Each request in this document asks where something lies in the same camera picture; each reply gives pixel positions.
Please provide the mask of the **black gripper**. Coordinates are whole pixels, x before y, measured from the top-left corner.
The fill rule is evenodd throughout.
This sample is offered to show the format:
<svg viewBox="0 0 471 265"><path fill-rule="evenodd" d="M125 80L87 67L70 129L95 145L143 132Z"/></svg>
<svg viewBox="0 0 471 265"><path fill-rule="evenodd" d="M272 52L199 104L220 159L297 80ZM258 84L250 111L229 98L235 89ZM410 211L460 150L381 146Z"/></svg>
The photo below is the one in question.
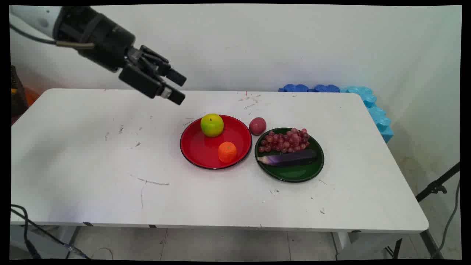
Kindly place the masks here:
<svg viewBox="0 0 471 265"><path fill-rule="evenodd" d="M168 59L145 45L134 48L135 35L90 6L62 7L54 24L53 39L94 44L92 49L77 51L113 73L124 67L119 79L151 99L159 96L181 105L186 98L163 79L166 77L179 86L187 80L172 68Z"/></svg>

